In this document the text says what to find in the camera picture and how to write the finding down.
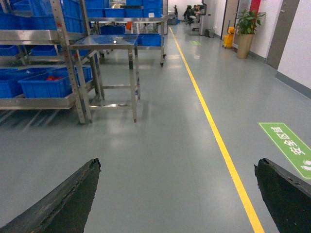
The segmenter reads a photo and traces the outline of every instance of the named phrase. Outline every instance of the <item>seated person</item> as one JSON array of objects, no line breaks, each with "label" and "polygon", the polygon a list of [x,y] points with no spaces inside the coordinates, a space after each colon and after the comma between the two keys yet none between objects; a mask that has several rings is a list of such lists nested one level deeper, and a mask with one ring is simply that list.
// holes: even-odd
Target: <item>seated person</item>
[{"label": "seated person", "polygon": [[191,6],[188,5],[186,11],[184,12],[185,20],[193,21],[193,19],[190,17],[191,16],[191,12],[192,12]]},{"label": "seated person", "polygon": [[199,5],[196,5],[195,8],[193,8],[191,10],[191,13],[190,13],[190,18],[198,21],[198,17],[199,15],[201,14],[202,12],[200,11],[200,6]]}]

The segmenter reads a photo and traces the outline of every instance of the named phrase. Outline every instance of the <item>desk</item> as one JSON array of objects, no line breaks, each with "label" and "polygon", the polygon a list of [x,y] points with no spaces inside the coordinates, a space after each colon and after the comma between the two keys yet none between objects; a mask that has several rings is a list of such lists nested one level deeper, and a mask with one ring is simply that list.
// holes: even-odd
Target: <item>desk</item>
[{"label": "desk", "polygon": [[[85,38],[77,41],[75,44],[70,45],[72,50],[77,53],[76,65],[78,69],[79,77],[83,77],[82,65],[87,61],[85,58],[81,58],[79,55],[79,50],[89,50],[87,56],[92,56],[97,50],[127,50],[128,51],[128,62],[129,62],[129,77],[130,85],[114,85],[114,86],[103,86],[103,81],[100,76],[95,75],[94,81],[98,88],[96,98],[90,103],[87,96],[87,89],[83,88],[83,95],[85,99],[86,116],[92,121],[90,110],[102,109],[102,108],[127,108],[132,109],[133,120],[137,120],[137,100],[140,99],[140,88],[139,88],[139,67],[138,67],[138,49],[137,49],[137,38],[138,35],[124,34],[124,35],[89,35]],[[135,54],[135,59],[133,63],[133,50]],[[80,78],[82,86],[86,87],[84,78]],[[104,89],[131,89],[131,105],[127,104],[110,104],[104,105],[101,98],[104,100]]]}]

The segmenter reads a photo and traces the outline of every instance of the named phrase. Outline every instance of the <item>green floor sign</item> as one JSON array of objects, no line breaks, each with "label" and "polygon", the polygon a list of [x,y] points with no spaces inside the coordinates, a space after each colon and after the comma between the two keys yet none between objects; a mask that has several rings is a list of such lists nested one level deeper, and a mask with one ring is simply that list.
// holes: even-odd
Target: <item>green floor sign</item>
[{"label": "green floor sign", "polygon": [[192,43],[192,45],[201,45],[201,43],[199,41],[190,41]]},{"label": "green floor sign", "polygon": [[311,149],[284,123],[259,123],[305,179],[311,179]]}]

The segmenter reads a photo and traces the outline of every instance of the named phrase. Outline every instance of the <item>doorway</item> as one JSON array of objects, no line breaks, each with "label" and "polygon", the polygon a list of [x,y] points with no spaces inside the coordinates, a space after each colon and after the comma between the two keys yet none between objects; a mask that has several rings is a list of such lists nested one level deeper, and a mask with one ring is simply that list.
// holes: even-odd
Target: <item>doorway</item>
[{"label": "doorway", "polygon": [[274,69],[280,64],[298,4],[299,0],[283,0],[266,62]]},{"label": "doorway", "polygon": [[230,27],[235,27],[236,13],[238,11],[239,2],[240,0],[226,1],[221,40],[223,39],[223,36],[227,34],[229,22]]}]

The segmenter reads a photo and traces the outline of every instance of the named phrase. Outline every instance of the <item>blue plastic bin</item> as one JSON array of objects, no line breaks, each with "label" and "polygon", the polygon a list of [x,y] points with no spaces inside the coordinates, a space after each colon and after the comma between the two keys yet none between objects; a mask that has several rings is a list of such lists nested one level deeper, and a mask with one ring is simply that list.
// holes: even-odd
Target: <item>blue plastic bin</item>
[{"label": "blue plastic bin", "polygon": [[127,6],[142,6],[142,0],[126,0]]},{"label": "blue plastic bin", "polygon": [[104,9],[87,9],[87,17],[89,18],[103,18]]},{"label": "blue plastic bin", "polygon": [[142,18],[143,10],[141,8],[125,8],[125,17],[127,18]]},{"label": "blue plastic bin", "polygon": [[14,98],[23,93],[19,80],[31,76],[29,73],[0,73],[0,98]]},{"label": "blue plastic bin", "polygon": [[31,67],[26,69],[20,69],[17,71],[14,71],[14,74],[29,74],[29,75],[37,75],[44,72],[47,72],[48,70],[56,69],[57,67]]},{"label": "blue plastic bin", "polygon": [[0,74],[17,71],[18,68],[0,68]]},{"label": "blue plastic bin", "polygon": [[38,45],[31,50],[33,56],[56,56],[54,45]]},{"label": "blue plastic bin", "polygon": [[104,9],[110,6],[109,0],[86,0],[85,3],[87,9]]},{"label": "blue plastic bin", "polygon": [[57,76],[57,72],[44,73],[18,81],[26,98],[63,98],[72,93],[69,77],[57,81],[46,81],[49,75]]},{"label": "blue plastic bin", "polygon": [[[61,0],[64,16],[82,18],[82,11],[78,0]],[[29,0],[33,16],[53,16],[50,0]]]},{"label": "blue plastic bin", "polygon": [[16,45],[0,45],[0,56],[15,56],[19,54]]},{"label": "blue plastic bin", "polygon": [[144,18],[161,18],[162,9],[145,9],[144,7]]},{"label": "blue plastic bin", "polygon": [[28,0],[18,1],[13,4],[13,9],[16,9],[18,11],[30,11],[30,4]]},{"label": "blue plastic bin", "polygon": [[[82,66],[82,69],[83,69],[84,80],[87,83],[88,81],[92,80],[92,69],[90,66]],[[52,72],[58,72],[60,76],[69,76],[68,70],[66,67],[53,70]],[[78,80],[78,85],[80,85],[80,80],[79,80],[78,71],[76,67],[75,67],[75,72],[76,72],[76,77]]]},{"label": "blue plastic bin", "polygon": [[162,9],[163,2],[162,0],[142,0],[144,9]]},{"label": "blue plastic bin", "polygon": [[139,34],[138,45],[161,46],[161,35],[160,34]]},{"label": "blue plastic bin", "polygon": [[88,54],[88,50],[79,50],[80,56],[85,56]]},{"label": "blue plastic bin", "polygon": [[0,30],[20,30],[19,16],[0,14]]},{"label": "blue plastic bin", "polygon": [[123,35],[125,33],[124,26],[107,25],[102,26],[101,35]]},{"label": "blue plastic bin", "polygon": [[124,8],[105,8],[105,15],[107,18],[124,18]]},{"label": "blue plastic bin", "polygon": [[[24,30],[56,30],[54,17],[20,17],[20,24]],[[81,19],[64,17],[68,32],[83,33],[84,26]]]}]

